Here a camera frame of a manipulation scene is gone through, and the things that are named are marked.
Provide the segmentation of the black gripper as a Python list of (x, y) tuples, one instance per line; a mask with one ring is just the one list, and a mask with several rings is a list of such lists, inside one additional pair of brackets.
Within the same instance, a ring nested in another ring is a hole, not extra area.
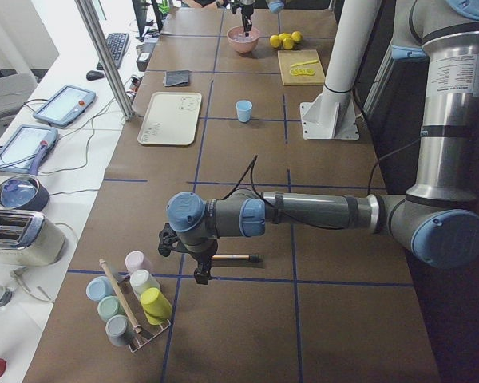
[(254, 0), (230, 0), (229, 5), (233, 14), (240, 10), (243, 24), (251, 24), (251, 16), (255, 9)]
[(158, 253), (163, 257), (168, 257), (173, 251), (191, 255), (197, 262), (194, 270), (194, 279), (197, 284), (208, 285), (212, 279), (212, 257), (218, 250), (216, 239), (197, 238), (196, 244), (190, 244), (184, 241), (182, 235), (174, 231), (169, 223), (159, 232)]

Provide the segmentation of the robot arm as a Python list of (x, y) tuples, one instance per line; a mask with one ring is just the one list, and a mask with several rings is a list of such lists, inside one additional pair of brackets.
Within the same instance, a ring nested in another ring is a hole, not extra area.
[(254, 14), (254, 9), (267, 7), (272, 13), (276, 14), (285, 7), (283, 0), (231, 0), (228, 2), (233, 14), (240, 10), (242, 22), (244, 24), (251, 24), (251, 17)]
[(221, 237), (262, 235), (267, 223), (387, 233), (440, 269), (479, 255), (479, 216), (468, 189), (471, 137), (479, 106), (479, 1), (399, 1), (393, 58), (427, 57), (426, 100), (415, 184), (404, 195), (304, 195), (234, 189), (203, 200), (184, 191), (168, 201), (158, 251), (187, 253), (199, 284), (211, 278)]

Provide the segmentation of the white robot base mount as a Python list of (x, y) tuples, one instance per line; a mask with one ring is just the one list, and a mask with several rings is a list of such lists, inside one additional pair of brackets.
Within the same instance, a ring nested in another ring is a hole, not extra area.
[(357, 140), (352, 89), (382, 2), (345, 1), (322, 92), (300, 104), (306, 140)]

